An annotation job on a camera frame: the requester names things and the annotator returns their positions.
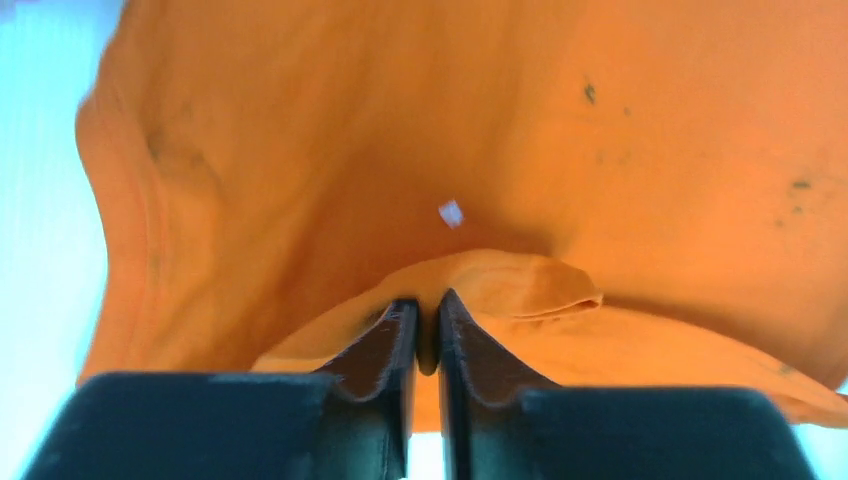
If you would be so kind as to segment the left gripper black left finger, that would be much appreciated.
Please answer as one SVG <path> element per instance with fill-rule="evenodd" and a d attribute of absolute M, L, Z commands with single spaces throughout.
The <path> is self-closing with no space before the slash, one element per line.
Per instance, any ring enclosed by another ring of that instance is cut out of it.
<path fill-rule="evenodd" d="M 130 373 L 66 402 L 29 479 L 403 479 L 419 306 L 301 373 Z"/>

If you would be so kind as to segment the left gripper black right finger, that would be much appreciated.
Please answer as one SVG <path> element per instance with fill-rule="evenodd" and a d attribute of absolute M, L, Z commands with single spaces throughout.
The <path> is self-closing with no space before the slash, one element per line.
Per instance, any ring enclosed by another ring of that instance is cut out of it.
<path fill-rule="evenodd" d="M 777 407 L 750 389 L 563 386 L 438 308 L 449 479 L 811 479 Z"/>

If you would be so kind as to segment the orange t shirt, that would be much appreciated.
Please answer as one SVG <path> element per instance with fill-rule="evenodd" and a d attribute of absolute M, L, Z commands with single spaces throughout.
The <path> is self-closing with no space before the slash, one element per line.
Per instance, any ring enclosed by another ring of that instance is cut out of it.
<path fill-rule="evenodd" d="M 130 1 L 76 122 L 80 373 L 311 370 L 454 289 L 578 386 L 845 427 L 843 1 Z"/>

